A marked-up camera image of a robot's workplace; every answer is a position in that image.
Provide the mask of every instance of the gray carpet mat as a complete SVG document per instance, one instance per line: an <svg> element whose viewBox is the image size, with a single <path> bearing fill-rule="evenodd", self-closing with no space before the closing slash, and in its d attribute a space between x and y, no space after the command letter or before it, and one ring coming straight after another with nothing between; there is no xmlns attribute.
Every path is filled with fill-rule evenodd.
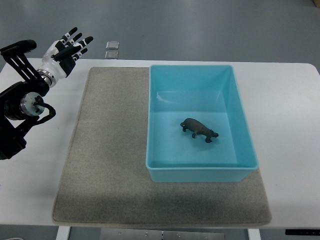
<svg viewBox="0 0 320 240"><path fill-rule="evenodd" d="M146 168L149 69L94 67L52 210L57 225L255 227L271 213L259 169L240 182L157 183Z"/></svg>

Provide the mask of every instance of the hippo figurine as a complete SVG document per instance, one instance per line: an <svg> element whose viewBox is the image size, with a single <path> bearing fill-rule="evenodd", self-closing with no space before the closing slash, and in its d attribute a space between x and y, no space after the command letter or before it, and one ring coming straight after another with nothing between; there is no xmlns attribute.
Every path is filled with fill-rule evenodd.
<svg viewBox="0 0 320 240"><path fill-rule="evenodd" d="M182 127L182 131L186 131L186 129L189 129L193 132L192 137L196 138L196 135L201 134L205 135L206 143L211 143L211 138L216 138L219 136L218 133L212 131L211 129L208 129L205 125L203 125L201 122L193 119L193 118L187 118L184 120L184 122L180 123L180 126Z"/></svg>

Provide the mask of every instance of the small square tile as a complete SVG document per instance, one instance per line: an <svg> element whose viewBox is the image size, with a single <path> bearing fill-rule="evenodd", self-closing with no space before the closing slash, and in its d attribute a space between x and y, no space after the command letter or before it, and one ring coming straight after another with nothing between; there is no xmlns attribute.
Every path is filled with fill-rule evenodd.
<svg viewBox="0 0 320 240"><path fill-rule="evenodd" d="M118 51L106 51L105 59L118 59Z"/></svg>
<svg viewBox="0 0 320 240"><path fill-rule="evenodd" d="M106 49L118 49L119 42L118 41L108 41L105 46Z"/></svg>

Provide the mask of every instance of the black cable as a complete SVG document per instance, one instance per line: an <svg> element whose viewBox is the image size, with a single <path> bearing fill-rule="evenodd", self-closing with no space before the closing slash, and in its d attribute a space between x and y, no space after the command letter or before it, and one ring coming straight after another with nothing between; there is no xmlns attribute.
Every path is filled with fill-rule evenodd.
<svg viewBox="0 0 320 240"><path fill-rule="evenodd" d="M47 108L49 110L49 114L47 116L41 118L39 121L37 121L35 123L35 125L43 124L43 123L49 121L50 119L52 119L56 115L56 110L52 106L50 106L49 104L44 103L43 101L38 101L38 102L36 101L33 105L34 106L38 105L38 106Z"/></svg>

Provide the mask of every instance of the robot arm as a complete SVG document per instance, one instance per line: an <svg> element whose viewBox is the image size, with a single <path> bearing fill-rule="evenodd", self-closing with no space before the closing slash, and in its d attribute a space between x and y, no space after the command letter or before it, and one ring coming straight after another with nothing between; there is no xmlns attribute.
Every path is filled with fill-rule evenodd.
<svg viewBox="0 0 320 240"><path fill-rule="evenodd" d="M76 61L87 51L84 47L93 40L89 36L76 42L81 33L70 39L77 30L73 28L51 45L38 70L25 56L37 47L35 41L19 41L0 49L4 60L24 79L0 93L0 160L10 159L24 149L27 144L24 136L28 131L56 115L55 109L45 103L43 97L59 79L66 78L72 72ZM39 119L45 108L49 114ZM14 127L9 120L23 122Z"/></svg>

